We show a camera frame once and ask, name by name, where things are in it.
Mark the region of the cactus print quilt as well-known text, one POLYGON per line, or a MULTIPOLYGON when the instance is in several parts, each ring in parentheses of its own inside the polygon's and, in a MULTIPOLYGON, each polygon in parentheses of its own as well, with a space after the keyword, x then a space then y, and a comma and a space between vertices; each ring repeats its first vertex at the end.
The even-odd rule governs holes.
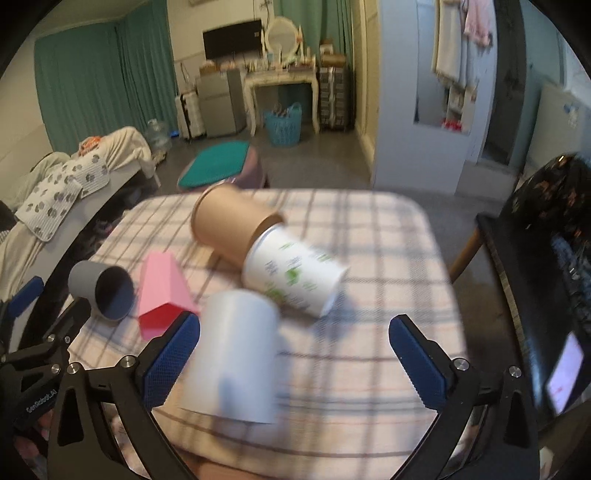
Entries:
POLYGON ((106 161, 88 153, 52 167, 16 210, 16 218, 41 242, 49 242, 74 203, 109 183, 106 161))

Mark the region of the blue laundry basket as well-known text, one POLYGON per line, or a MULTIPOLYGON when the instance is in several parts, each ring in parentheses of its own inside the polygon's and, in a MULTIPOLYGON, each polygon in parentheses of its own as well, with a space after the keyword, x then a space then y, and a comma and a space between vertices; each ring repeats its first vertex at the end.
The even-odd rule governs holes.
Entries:
POLYGON ((266 111, 263 115, 264 128, 270 143, 276 147, 293 147, 301 140, 301 119, 303 108, 295 102, 287 109, 266 111))

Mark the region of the white plastic cup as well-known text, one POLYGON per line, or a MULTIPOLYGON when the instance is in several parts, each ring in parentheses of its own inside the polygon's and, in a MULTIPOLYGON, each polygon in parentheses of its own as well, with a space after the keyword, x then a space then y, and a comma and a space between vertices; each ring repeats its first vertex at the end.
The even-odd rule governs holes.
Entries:
POLYGON ((250 290, 213 294, 199 318, 200 338, 184 374, 180 407, 256 424, 276 418, 280 313, 250 290))

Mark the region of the oval vanity mirror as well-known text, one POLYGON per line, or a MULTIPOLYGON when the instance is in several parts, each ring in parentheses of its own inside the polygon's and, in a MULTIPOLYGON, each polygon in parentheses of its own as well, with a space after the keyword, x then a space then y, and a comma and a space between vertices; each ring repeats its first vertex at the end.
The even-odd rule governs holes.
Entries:
POLYGON ((301 45, 301 29, 287 17, 276 16, 270 21, 264 34, 266 51, 283 58, 294 56, 301 45))

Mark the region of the brown paper cup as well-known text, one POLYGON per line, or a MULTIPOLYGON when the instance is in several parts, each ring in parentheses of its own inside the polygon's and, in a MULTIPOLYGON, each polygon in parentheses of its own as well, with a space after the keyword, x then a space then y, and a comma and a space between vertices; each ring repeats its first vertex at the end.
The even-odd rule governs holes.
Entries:
POLYGON ((279 211, 256 200, 249 191, 218 183, 204 190, 195 202, 190 229, 195 241, 242 268, 259 236, 283 222, 279 211))

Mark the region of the green window curtain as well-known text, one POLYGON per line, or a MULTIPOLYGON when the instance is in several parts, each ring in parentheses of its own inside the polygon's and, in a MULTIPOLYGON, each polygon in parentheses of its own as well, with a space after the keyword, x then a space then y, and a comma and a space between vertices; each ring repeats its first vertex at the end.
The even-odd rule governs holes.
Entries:
POLYGON ((301 26, 305 45, 318 51, 322 40, 332 40, 335 51, 348 54, 352 47, 352 8, 346 0, 276 0, 274 14, 301 26))

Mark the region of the pink faceted cup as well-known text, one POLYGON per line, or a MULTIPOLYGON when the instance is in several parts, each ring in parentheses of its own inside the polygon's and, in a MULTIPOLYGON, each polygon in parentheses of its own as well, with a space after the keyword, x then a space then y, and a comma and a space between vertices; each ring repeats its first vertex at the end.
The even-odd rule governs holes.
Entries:
POLYGON ((149 252, 138 288, 137 318, 142 339, 160 336, 184 311, 199 314, 176 258, 170 252, 149 252))

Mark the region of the white cactus print cup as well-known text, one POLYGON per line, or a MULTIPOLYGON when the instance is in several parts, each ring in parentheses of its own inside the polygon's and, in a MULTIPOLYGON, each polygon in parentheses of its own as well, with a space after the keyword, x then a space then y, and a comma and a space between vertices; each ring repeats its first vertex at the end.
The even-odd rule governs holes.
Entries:
POLYGON ((329 314, 349 267, 309 246, 283 224, 253 243, 242 268, 242 284, 315 318, 329 314))

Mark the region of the white hanging garment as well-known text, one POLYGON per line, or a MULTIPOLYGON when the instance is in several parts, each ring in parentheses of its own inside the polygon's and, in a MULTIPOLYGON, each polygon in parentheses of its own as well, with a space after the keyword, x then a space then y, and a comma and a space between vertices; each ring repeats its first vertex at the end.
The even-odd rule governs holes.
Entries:
POLYGON ((465 34, 467 1, 435 1, 432 72, 445 85, 465 89, 471 82, 469 40, 465 34))

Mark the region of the white wardrobe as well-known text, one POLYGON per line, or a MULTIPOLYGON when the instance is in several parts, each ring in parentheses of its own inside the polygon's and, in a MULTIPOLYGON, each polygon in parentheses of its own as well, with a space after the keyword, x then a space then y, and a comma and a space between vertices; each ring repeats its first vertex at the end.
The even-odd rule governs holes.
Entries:
POLYGON ((475 116, 468 134, 415 121, 422 23, 415 1, 356 1, 353 17, 362 27, 363 80, 378 85, 377 107, 363 125, 376 124, 375 137, 360 135, 376 190, 411 189, 455 194, 466 162, 479 159, 488 134, 497 72, 496 46, 477 59, 475 116))

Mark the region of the pink hanging towel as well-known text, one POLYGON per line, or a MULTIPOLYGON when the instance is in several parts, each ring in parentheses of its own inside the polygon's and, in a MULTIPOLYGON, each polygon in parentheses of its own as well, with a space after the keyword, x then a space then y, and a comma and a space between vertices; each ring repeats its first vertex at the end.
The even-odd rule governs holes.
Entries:
POLYGON ((468 0, 464 2, 464 11, 464 35, 480 47, 490 47, 492 44, 493 2, 491 0, 468 0))

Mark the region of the white washing machine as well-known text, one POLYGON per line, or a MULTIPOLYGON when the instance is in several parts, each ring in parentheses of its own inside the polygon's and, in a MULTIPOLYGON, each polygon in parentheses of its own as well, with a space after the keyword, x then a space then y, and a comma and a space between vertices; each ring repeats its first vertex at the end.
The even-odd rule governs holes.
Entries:
POLYGON ((552 159, 570 153, 590 156, 590 108, 568 91, 546 83, 526 155, 529 177, 552 159))

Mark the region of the white suitcase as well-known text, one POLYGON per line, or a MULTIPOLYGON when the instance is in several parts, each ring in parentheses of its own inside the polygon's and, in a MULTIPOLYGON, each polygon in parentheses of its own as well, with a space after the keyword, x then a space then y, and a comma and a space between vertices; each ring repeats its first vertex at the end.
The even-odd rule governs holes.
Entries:
POLYGON ((184 140, 193 140, 206 135, 197 92, 183 93, 175 98, 177 126, 184 140))

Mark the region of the black television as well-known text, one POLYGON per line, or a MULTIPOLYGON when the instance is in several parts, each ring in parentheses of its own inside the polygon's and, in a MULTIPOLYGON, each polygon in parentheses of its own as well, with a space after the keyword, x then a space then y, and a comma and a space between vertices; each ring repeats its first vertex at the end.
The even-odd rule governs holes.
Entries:
POLYGON ((242 55, 260 54, 263 22, 260 19, 228 24, 202 33, 204 53, 207 60, 242 55))

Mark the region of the grey plastic cup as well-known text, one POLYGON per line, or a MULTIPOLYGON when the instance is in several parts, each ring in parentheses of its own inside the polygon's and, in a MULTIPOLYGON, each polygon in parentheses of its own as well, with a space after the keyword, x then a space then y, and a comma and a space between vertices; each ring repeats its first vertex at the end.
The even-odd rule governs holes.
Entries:
POLYGON ((132 310, 134 284, 125 269, 104 263, 81 261, 68 277, 69 293, 89 302, 91 310, 109 322, 119 322, 132 310))

